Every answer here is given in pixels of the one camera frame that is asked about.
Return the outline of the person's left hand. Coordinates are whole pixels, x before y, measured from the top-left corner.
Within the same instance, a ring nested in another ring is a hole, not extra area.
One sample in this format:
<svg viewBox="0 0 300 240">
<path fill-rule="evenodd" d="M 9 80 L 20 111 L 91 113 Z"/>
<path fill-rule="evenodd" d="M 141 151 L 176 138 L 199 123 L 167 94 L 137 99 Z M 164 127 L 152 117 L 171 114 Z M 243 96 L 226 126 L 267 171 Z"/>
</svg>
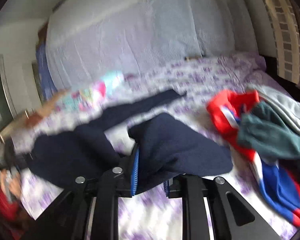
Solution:
<svg viewBox="0 0 300 240">
<path fill-rule="evenodd" d="M 7 178 L 7 170 L 0 172 L 0 188 L 6 197 L 14 197 L 20 199 L 21 197 L 21 181 L 20 174 L 17 172 L 13 177 Z"/>
</svg>

